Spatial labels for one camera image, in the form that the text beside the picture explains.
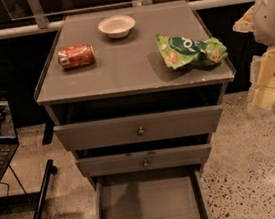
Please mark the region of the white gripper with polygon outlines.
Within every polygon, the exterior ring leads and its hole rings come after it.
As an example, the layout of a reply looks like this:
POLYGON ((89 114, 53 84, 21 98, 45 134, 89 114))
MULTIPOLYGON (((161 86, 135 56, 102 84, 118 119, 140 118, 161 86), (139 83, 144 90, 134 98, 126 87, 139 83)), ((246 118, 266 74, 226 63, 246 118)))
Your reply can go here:
MULTIPOLYGON (((253 7, 234 23, 235 32, 247 33, 254 31, 253 7)), ((261 56, 254 56, 251 62, 250 79, 252 105, 256 108, 268 109, 275 103, 275 46, 268 47, 261 56)))

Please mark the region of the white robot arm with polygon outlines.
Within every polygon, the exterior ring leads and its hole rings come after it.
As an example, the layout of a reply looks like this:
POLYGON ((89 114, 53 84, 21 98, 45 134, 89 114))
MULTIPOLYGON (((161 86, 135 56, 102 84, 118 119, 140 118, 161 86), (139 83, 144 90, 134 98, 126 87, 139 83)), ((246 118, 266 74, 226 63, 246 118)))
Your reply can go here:
POLYGON ((275 103, 275 0, 255 0, 255 4, 234 23, 235 32, 254 34, 256 42, 266 45, 265 53, 253 58, 248 102, 268 109, 275 103))

